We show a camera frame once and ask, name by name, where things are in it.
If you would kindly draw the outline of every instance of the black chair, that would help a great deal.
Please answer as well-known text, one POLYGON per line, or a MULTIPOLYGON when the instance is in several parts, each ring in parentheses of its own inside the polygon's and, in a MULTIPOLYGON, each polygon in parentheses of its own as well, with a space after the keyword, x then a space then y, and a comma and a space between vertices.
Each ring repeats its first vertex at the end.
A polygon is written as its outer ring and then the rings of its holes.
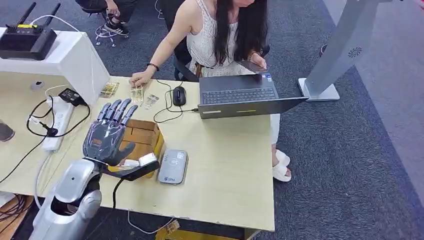
MULTIPOLYGON (((108 19, 108 14, 106 13, 106 7, 102 7, 102 8, 85 8, 85 7, 81 7, 82 11, 85 13, 88 13, 90 17, 93 14, 97 14, 97 15, 101 15, 104 19, 104 22, 107 21, 108 19)), ((100 25, 96 30, 95 30, 95 44, 98 46, 100 45, 100 39, 110 39, 110 42, 112 43, 112 47, 116 47, 116 43, 114 41, 114 38, 116 35, 118 35, 116 32, 113 31, 109 31, 106 28, 103 27, 104 24, 100 25)))
MULTIPOLYGON (((162 9, 163 18, 165 19, 166 27, 168 31, 171 30, 175 15, 177 14, 178 8, 184 0, 159 0, 160 7, 162 9)), ((266 45, 262 48, 261 56, 264 57, 270 51, 270 46, 266 45)), ((190 71, 186 65, 191 62, 192 56, 187 49, 187 38, 185 37, 174 50, 173 65, 175 67, 174 77, 177 81, 186 82, 199 82, 199 78, 190 71)))

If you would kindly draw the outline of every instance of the power strip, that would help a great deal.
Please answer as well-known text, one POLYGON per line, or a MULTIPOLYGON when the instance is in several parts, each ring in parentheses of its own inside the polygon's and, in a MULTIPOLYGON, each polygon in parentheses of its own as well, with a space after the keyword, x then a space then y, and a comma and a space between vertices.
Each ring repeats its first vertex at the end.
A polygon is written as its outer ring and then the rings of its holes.
MULTIPOLYGON (((47 103, 52 106, 52 101, 47 100, 47 103)), ((58 130, 57 135, 62 135, 66 132, 69 121, 71 119, 74 106, 71 103, 67 103, 58 96, 53 97, 53 113, 54 113, 54 125, 53 128, 58 130)), ((42 143, 41 148, 44 151, 57 152, 61 147, 64 137, 46 137, 42 143)))

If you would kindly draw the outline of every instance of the robotic hand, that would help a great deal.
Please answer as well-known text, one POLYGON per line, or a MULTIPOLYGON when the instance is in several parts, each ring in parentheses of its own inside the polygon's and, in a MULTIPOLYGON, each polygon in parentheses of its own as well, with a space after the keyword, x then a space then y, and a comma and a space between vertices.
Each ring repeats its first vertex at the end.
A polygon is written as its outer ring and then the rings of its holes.
POLYGON ((131 106, 123 117, 131 99, 121 102, 104 105, 91 124, 82 147, 84 157, 72 162, 48 193, 34 219, 30 240, 79 240, 84 235, 100 208, 103 170, 107 165, 118 165, 135 147, 131 142, 119 150, 126 124, 138 107, 131 106))

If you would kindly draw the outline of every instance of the bracelet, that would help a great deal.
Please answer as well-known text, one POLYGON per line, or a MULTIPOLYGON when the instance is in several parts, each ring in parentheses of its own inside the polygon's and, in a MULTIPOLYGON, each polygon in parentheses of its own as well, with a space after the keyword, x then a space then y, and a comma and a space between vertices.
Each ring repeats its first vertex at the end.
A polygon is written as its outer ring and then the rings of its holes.
POLYGON ((153 67, 156 68, 156 72, 159 72, 159 67, 156 64, 149 62, 149 63, 147 63, 147 66, 153 66, 153 67))

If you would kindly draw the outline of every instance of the black router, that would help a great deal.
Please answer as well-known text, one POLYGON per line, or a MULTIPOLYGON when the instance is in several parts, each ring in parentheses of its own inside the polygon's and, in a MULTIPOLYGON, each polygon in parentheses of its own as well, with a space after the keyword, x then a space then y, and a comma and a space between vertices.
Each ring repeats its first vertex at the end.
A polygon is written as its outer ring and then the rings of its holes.
MULTIPOLYGON (((16 25, 6 24, 7 29, 0 37, 0 58, 34 60, 46 58, 57 35, 48 27, 53 17, 48 17, 43 25, 24 24, 35 6, 36 3, 33 2, 16 25)), ((51 15, 55 15, 60 6, 58 3, 51 15)))

